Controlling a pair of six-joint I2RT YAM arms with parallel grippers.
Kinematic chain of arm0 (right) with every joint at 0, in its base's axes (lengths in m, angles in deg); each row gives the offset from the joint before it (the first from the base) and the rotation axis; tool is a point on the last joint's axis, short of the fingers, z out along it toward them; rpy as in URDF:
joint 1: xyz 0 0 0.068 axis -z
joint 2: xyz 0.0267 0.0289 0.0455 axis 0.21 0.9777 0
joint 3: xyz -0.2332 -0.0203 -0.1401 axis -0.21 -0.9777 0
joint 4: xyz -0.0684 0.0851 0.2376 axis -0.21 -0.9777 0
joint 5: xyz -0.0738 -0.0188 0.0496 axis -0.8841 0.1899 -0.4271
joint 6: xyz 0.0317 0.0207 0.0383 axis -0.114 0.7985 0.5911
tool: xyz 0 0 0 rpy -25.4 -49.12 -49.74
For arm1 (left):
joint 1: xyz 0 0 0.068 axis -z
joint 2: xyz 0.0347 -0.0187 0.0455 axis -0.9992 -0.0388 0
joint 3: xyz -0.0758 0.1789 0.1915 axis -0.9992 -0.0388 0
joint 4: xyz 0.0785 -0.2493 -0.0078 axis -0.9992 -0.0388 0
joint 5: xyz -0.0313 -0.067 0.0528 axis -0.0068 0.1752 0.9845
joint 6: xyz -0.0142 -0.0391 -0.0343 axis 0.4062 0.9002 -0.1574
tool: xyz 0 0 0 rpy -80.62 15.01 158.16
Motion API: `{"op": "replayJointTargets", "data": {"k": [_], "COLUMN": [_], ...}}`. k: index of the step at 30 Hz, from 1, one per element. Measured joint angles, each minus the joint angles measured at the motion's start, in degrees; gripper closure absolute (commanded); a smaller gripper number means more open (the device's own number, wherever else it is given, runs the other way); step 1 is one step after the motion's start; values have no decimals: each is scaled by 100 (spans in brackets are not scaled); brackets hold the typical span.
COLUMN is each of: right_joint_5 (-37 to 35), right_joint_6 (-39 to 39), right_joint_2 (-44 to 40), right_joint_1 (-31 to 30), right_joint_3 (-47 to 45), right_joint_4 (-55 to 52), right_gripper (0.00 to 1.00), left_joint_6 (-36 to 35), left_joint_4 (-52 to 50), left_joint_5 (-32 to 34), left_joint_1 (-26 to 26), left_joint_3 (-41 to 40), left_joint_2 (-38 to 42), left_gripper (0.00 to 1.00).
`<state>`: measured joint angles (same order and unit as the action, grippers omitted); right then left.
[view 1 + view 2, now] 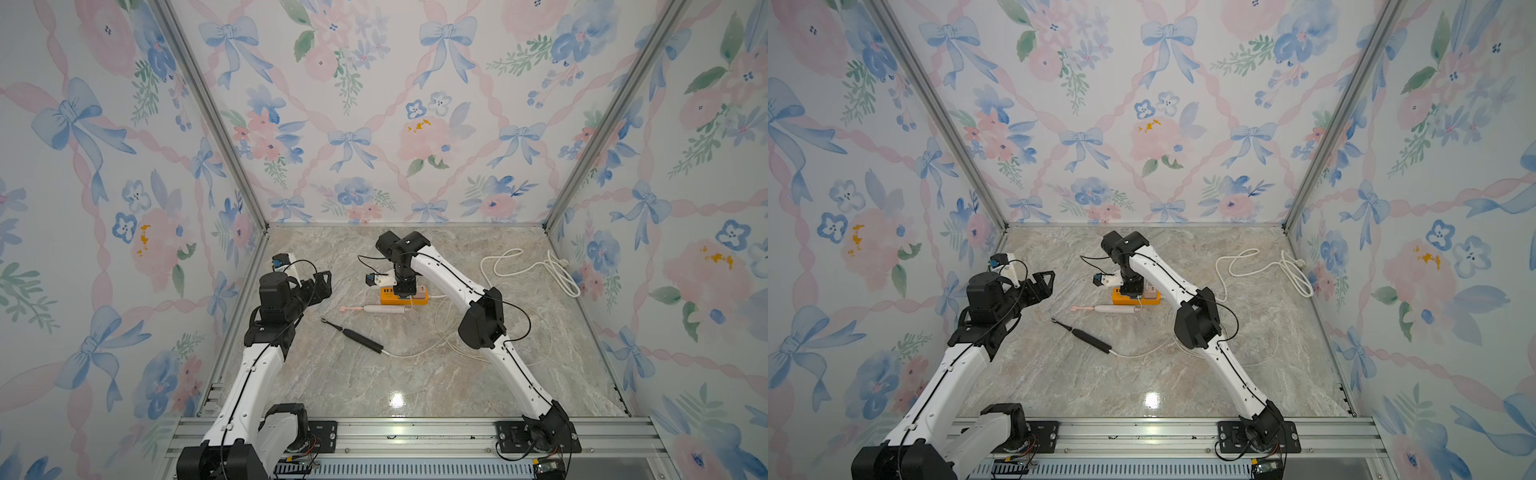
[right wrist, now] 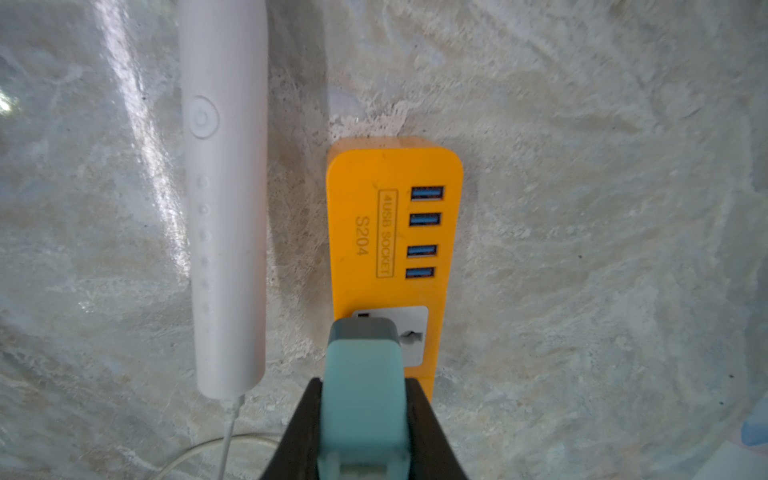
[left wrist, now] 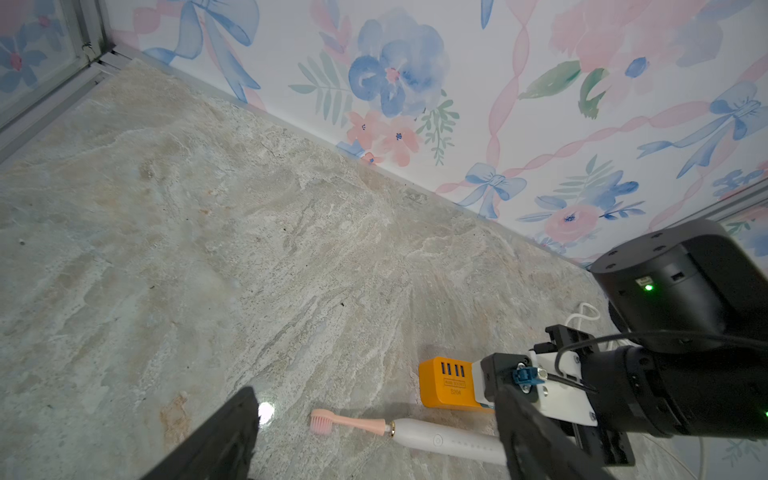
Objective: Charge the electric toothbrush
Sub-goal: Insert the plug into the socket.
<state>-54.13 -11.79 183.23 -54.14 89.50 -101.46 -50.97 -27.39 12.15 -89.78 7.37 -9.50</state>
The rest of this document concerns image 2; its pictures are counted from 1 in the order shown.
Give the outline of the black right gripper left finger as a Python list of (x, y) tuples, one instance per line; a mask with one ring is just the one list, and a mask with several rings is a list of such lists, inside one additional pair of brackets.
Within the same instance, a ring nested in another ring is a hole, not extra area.
[(309, 381), (261, 480), (317, 480), (322, 381)]

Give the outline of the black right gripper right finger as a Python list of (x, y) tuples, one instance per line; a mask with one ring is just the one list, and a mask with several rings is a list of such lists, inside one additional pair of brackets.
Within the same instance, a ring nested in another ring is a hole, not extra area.
[(468, 480), (419, 381), (405, 379), (410, 480)]

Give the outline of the teal charger adapter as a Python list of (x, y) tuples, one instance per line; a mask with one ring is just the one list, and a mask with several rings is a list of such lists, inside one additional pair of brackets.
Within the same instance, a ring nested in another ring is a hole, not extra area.
[(411, 462), (402, 349), (386, 318), (332, 324), (322, 379), (318, 475), (406, 479)]

